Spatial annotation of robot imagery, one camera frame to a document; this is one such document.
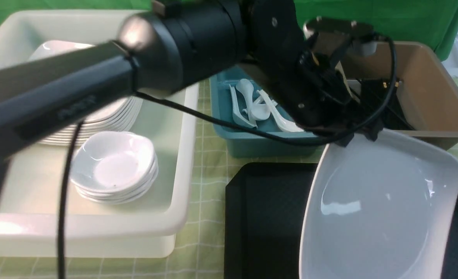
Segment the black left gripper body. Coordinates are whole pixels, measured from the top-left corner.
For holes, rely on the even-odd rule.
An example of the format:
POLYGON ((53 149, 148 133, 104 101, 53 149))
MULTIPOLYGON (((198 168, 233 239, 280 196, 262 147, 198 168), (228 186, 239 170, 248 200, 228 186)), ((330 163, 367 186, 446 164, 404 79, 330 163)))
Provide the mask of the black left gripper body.
POLYGON ((246 0, 245 66, 269 95, 304 130, 342 130, 364 117, 337 67, 349 52, 375 52, 379 34, 372 24, 312 14, 300 22, 292 0, 246 0))

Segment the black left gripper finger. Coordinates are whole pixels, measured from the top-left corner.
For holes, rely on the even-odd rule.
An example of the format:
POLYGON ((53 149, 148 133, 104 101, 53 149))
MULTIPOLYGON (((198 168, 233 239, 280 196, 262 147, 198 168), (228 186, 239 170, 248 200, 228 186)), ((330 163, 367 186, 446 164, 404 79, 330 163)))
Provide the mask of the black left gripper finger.
POLYGON ((354 135, 355 135, 355 132, 351 132, 348 135, 340 138, 339 140, 334 141, 333 144, 340 146, 342 148, 346 148, 349 145, 349 143, 352 141, 352 139, 354 138, 354 135))
POLYGON ((361 134, 363 134, 369 141, 375 142, 378 139, 379 133, 383 131, 384 123, 382 118, 376 118, 370 124, 366 125, 361 129, 361 134))

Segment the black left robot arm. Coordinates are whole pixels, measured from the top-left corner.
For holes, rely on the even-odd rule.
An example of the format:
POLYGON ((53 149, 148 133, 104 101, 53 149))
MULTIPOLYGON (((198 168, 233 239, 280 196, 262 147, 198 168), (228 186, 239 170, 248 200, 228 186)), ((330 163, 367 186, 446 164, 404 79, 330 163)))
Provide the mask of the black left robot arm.
POLYGON ((392 39, 372 25, 317 16, 298 25, 292 0, 153 0, 151 11, 128 17, 117 39, 87 49, 0 69, 0 196, 9 159, 89 114, 130 95, 213 124, 296 146, 346 139, 376 121, 384 102, 362 122, 346 118, 352 98, 335 68, 349 50, 371 55, 392 39), (286 139, 201 114, 166 98, 239 65, 284 108, 296 125, 318 133, 286 139))

